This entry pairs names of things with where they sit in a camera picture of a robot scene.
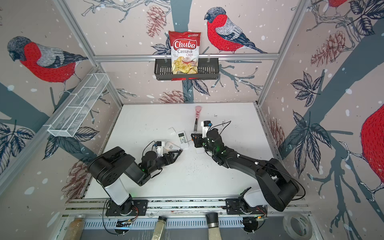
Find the white wire mesh basket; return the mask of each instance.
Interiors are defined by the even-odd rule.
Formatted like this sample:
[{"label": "white wire mesh basket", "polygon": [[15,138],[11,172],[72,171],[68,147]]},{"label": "white wire mesh basket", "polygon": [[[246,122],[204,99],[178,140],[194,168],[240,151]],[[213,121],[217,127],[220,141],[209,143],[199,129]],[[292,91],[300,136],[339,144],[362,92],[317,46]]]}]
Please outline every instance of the white wire mesh basket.
[{"label": "white wire mesh basket", "polygon": [[73,95],[74,98],[49,127],[48,132],[55,137],[73,137],[85,117],[109,82],[105,73],[88,75],[84,86]]}]

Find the red and white snack bag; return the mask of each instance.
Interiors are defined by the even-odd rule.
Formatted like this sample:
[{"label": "red and white snack bag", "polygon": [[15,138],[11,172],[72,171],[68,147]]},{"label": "red and white snack bag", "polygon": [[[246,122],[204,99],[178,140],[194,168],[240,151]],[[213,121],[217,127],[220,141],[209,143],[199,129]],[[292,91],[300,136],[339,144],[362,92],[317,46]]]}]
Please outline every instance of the red and white snack bag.
[{"label": "red and white snack bag", "polygon": [[197,73],[200,33],[169,31],[173,74]]}]

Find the white table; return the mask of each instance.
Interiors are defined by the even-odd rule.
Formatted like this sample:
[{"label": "white table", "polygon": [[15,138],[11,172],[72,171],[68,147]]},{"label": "white table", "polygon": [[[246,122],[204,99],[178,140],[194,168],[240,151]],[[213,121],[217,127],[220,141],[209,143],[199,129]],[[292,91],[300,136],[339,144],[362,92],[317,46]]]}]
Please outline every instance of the white table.
[{"label": "white table", "polygon": [[[177,135],[168,133],[170,127],[176,132],[185,131],[190,140],[196,106],[202,107],[198,133],[202,131],[200,121],[210,120],[217,125],[232,120],[221,134],[226,146],[257,159],[273,157],[253,103],[124,105],[105,151],[119,146],[140,163],[144,147],[152,140],[179,145]],[[217,165],[206,153],[196,154],[192,141],[175,163],[163,167],[161,174],[143,186],[125,174],[121,180],[132,197],[216,197],[238,195],[248,187],[259,189],[257,180],[251,176]],[[108,198],[108,195],[92,179],[85,198]]]}]

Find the black plastic shelf basket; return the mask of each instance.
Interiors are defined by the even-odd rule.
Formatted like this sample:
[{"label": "black plastic shelf basket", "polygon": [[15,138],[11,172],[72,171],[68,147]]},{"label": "black plastic shelf basket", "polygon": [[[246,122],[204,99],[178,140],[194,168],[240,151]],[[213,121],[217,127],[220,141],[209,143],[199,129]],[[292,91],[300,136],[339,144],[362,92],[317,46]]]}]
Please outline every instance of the black plastic shelf basket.
[{"label": "black plastic shelf basket", "polygon": [[173,74],[171,67],[171,59],[156,59],[155,75],[157,80],[215,80],[218,78],[218,58],[199,58],[196,74]]}]

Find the white remote control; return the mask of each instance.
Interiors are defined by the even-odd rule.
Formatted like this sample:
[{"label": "white remote control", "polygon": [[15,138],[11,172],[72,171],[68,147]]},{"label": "white remote control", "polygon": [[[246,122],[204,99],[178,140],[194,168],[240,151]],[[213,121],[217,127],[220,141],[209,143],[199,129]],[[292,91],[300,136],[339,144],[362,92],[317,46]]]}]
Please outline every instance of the white remote control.
[{"label": "white remote control", "polygon": [[186,149],[189,147],[187,136],[185,135],[184,131],[178,132],[177,135],[179,136],[179,142],[180,142],[180,147],[182,149]]}]

